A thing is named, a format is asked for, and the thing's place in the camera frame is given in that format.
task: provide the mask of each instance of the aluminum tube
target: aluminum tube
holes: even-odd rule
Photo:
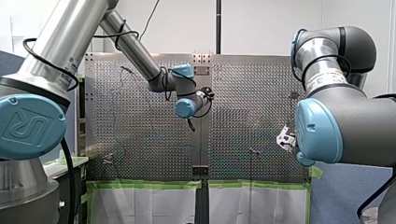
[[[109,10],[100,23],[108,35],[118,33],[122,25],[123,18],[117,10]],[[131,28],[125,24],[122,32],[130,31],[132,31]],[[146,80],[151,80],[161,73],[160,66],[154,62],[154,59],[134,34],[120,36],[118,46]]]
[[[33,51],[75,74],[107,9],[107,0],[59,1]],[[72,80],[32,55],[26,58],[18,74],[7,77],[51,91],[65,99]]]

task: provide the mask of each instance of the blue joint cap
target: blue joint cap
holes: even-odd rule
[[[183,77],[183,76],[189,77],[189,78],[194,77],[194,71],[192,69],[191,64],[189,64],[189,63],[183,63],[183,64],[173,66],[172,71],[174,71],[172,73],[172,75],[174,77]]]
[[[181,98],[176,102],[176,114],[183,118],[189,119],[197,112],[197,106],[194,101]]]
[[[298,103],[295,113],[297,141],[303,156],[311,161],[339,162],[344,146],[332,112],[321,101],[308,98]]]
[[[0,158],[30,160],[55,149],[66,132],[62,109],[34,94],[0,98]]]
[[[304,167],[310,167],[316,163],[316,161],[309,160],[302,152],[297,153],[296,159]]]

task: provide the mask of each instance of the white wall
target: white wall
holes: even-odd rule
[[[59,0],[0,0],[0,50],[26,57],[27,51],[22,41],[39,36],[58,2]],[[94,40],[89,51],[103,51],[103,40]]]
[[[323,28],[353,25],[375,41],[377,62],[367,77],[364,91],[369,97],[391,91],[389,72],[393,0],[324,0]]]
[[[319,0],[222,2],[223,54],[290,55],[296,31],[321,26]]]
[[[143,32],[156,0],[123,0],[117,10],[131,29]],[[215,51],[215,0],[162,0],[142,42],[150,52]],[[105,51],[114,51],[110,40]]]

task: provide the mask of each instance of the black cable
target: black cable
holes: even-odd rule
[[[390,187],[396,180],[396,173],[393,174],[387,182],[385,182],[384,185],[381,186],[372,196],[370,196],[364,203],[361,204],[361,206],[358,208],[357,214],[358,218],[361,218],[361,214],[363,212],[363,209],[367,207],[370,203],[373,202],[374,199],[376,199],[379,195],[381,195],[387,188]]]
[[[166,69],[166,67],[161,67],[161,69],[164,71],[163,72],[163,79],[162,79],[162,84],[163,84],[163,89],[165,92],[165,101],[170,101],[171,97],[172,97],[172,92],[169,91],[169,96],[168,96],[168,83],[169,83],[169,78],[168,78],[168,70]]]
[[[396,98],[396,93],[388,93],[383,95],[377,95],[373,99],[382,99],[382,98]]]
[[[194,125],[192,125],[191,119],[187,119],[187,123],[189,124],[190,129],[195,132]]]
[[[70,208],[69,208],[69,219],[68,223],[73,224],[75,218],[75,206],[76,206],[76,179],[73,166],[72,156],[69,151],[69,147],[66,140],[63,138],[61,141],[62,150],[64,151],[64,158],[66,159],[67,172],[69,173],[69,188],[70,188]]]
[[[139,33],[137,31],[128,31],[128,32],[124,32],[124,33],[118,33],[118,34],[114,34],[114,35],[94,35],[93,37],[95,38],[110,38],[110,37],[118,37],[120,35],[128,35],[128,34],[134,34],[134,35],[139,35]]]
[[[306,67],[305,67],[305,69],[304,69],[304,71],[303,71],[303,74],[301,75],[301,80],[302,80],[303,88],[304,88],[305,91],[306,91],[306,89],[305,89],[305,76],[306,76],[306,72],[308,71],[308,69],[309,69],[314,63],[317,63],[319,60],[324,59],[324,58],[337,58],[337,59],[343,60],[343,61],[346,63],[346,66],[347,66],[347,71],[346,71],[345,77],[348,77],[348,76],[349,76],[352,67],[351,67],[351,65],[350,65],[349,60],[348,60],[346,57],[341,56],[341,55],[338,55],[338,54],[328,54],[328,55],[319,56],[319,57],[317,57],[316,59],[312,60],[309,64],[306,65]]]
[[[206,116],[209,112],[210,112],[210,109],[212,108],[212,101],[209,101],[209,108],[206,110],[206,112],[203,114],[203,115],[200,115],[200,116],[192,116],[193,118],[196,118],[196,119],[200,119],[200,118],[203,118],[204,116]]]
[[[157,0],[157,2],[155,3],[154,9],[152,9],[151,14],[148,17],[148,21],[146,22],[146,27],[145,27],[142,35],[140,36],[139,40],[142,40],[143,35],[146,33],[147,29],[149,28],[149,22],[151,21],[151,18],[154,15],[155,9],[157,9],[157,6],[159,3],[160,3],[160,0]]]
[[[120,27],[120,31],[114,35],[94,35],[94,38],[111,38],[111,37],[116,37],[116,40],[114,41],[114,45],[117,50],[121,50],[119,47],[119,40],[122,35],[129,35],[129,34],[134,34],[136,38],[139,38],[139,33],[137,31],[128,31],[128,32],[123,32],[121,33],[123,27],[125,26],[125,23],[122,24]]]
[[[67,91],[72,91],[73,89],[75,89],[78,86],[78,79],[69,71],[63,69],[60,66],[57,66],[53,63],[50,63],[49,61],[47,61],[46,59],[42,58],[41,56],[37,55],[28,45],[27,43],[29,42],[35,42],[37,41],[37,38],[27,38],[23,40],[23,47],[26,49],[27,52],[29,52],[33,57],[35,57],[37,60],[39,60],[40,62],[42,62],[43,64],[46,64],[60,72],[63,72],[64,74],[66,74],[67,76],[71,77],[74,81],[75,84],[70,87]]]
[[[290,53],[290,63],[291,63],[291,72],[293,73],[293,76],[300,82],[302,82],[302,79],[299,78],[296,74],[295,68],[297,67],[295,57],[297,53],[297,41],[300,37],[300,34],[302,32],[306,32],[307,30],[305,29],[300,29],[297,34],[295,35],[293,41],[291,42],[291,53]]]

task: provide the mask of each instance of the metal stand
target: metal stand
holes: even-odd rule
[[[209,168],[207,166],[192,167],[194,179],[201,180],[201,188],[195,193],[195,224],[209,224],[209,184],[207,182]]]
[[[216,4],[216,54],[221,54],[221,0]]]

